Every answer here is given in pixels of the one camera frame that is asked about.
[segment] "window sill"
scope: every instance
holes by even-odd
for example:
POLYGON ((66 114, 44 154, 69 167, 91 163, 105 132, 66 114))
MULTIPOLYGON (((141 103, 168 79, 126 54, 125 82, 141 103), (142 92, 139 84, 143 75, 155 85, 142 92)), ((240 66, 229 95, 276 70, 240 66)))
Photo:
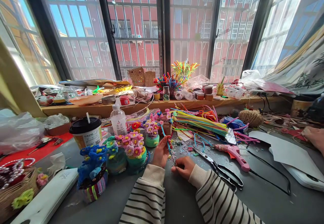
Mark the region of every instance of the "window sill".
MULTIPOLYGON (((278 96, 269 97, 270 103, 282 102, 288 104, 288 102, 278 96)), ((207 105, 209 107, 214 106, 216 109, 219 107, 229 107, 229 106, 241 106, 241 107, 232 107, 232 108, 242 108, 243 105, 249 104, 253 106, 253 104, 258 103, 258 107, 263 107, 263 100, 259 97, 251 97, 249 99, 231 99, 231 98, 222 98, 222 100, 198 100, 198 101, 189 101, 189 100, 172 100, 168 102, 160 101, 153 102, 148 107, 149 109, 157 109, 159 108, 162 112, 167 108, 174 108, 175 104, 180 105, 182 103, 188 110, 200 110, 202 105, 207 105)), ((126 113, 126 115, 137 112, 143 108, 145 108, 148 104, 139 103, 136 106, 128 106, 122 107, 122 110, 126 113)), ((91 115, 101 115, 102 118, 110 117, 110 113, 112 111, 112 105, 88 105, 88 106, 78 106, 78 105, 62 105, 62 106, 47 106, 42 107, 43 112, 47 115, 55 115, 61 113, 63 115, 72 116, 72 117, 85 117, 86 112, 91 115)))

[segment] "striped sleeve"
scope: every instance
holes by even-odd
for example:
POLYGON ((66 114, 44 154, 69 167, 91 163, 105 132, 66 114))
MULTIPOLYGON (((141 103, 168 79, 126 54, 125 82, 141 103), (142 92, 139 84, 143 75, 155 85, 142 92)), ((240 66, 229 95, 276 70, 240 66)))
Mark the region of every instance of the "striped sleeve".
POLYGON ((119 223, 164 224, 164 169, 148 164, 128 198, 119 223))
POLYGON ((189 182, 198 191, 196 200, 206 224, 262 224, 217 174, 195 165, 189 182))

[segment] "scissors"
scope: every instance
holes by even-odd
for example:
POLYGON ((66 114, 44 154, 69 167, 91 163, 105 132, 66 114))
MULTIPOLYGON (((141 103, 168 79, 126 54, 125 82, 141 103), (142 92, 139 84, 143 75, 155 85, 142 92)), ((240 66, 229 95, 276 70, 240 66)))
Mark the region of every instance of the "scissors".
POLYGON ((193 149, 199 154, 201 155, 203 158, 205 158, 209 164, 212 166, 212 169, 214 170, 214 172, 222 179, 224 180, 226 183, 228 183, 230 185, 230 187, 232 188, 233 192, 235 193, 237 191, 237 189, 242 190, 243 188, 243 181, 235 174, 233 173, 231 170, 229 170, 227 167, 217 164, 211 157, 209 157, 208 155, 206 155, 205 153, 201 152, 200 150, 198 150, 197 148, 193 147, 193 149), (231 175, 233 175, 237 180, 234 181, 233 179, 231 179, 231 177, 229 177, 222 169, 226 170, 227 172, 229 172, 231 175))

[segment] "hot glue gun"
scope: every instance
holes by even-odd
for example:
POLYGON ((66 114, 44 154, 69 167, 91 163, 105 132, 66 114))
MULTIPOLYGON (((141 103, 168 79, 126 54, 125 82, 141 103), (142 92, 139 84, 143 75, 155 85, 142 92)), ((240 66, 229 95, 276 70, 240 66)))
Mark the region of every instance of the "hot glue gun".
POLYGON ((241 165, 241 169, 244 172, 250 171, 249 164, 243 159, 243 157, 240 155, 240 149, 236 145, 214 145, 215 149, 218 151, 224 151, 229 154, 231 159, 236 159, 238 163, 241 165))

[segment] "glass pane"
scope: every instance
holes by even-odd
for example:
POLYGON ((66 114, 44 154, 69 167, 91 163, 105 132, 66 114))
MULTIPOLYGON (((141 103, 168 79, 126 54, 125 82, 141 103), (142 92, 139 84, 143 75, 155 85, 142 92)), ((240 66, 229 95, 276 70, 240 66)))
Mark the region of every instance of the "glass pane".
POLYGON ((45 1, 73 79, 116 79, 99 0, 45 1))
POLYGON ((287 53, 284 53, 283 57, 280 56, 286 39, 288 39, 287 45, 290 46, 290 49, 294 50, 297 47, 297 45, 292 47, 293 43, 298 40, 297 35, 294 36, 294 41, 290 41, 289 37, 287 38, 290 28, 298 27, 296 32, 299 34, 301 31, 308 31, 312 24, 313 20, 309 23, 309 26, 305 25, 308 21, 308 16, 305 16, 307 19, 301 17, 297 22, 298 26, 292 25, 300 1, 279 0, 278 2, 278 0, 273 0, 270 15, 252 65, 252 69, 257 69, 262 77, 272 73, 279 62, 279 58, 283 59, 286 56, 287 53))
POLYGON ((214 0, 170 0, 171 62, 200 64, 192 77, 207 76, 214 10, 214 0))
POLYGON ((56 84, 59 76, 26 0, 0 0, 1 39, 29 86, 56 84))
POLYGON ((132 82, 128 71, 139 66, 159 77, 157 0, 107 1, 122 79, 132 82))
POLYGON ((260 0, 221 0, 211 80, 239 79, 260 0))

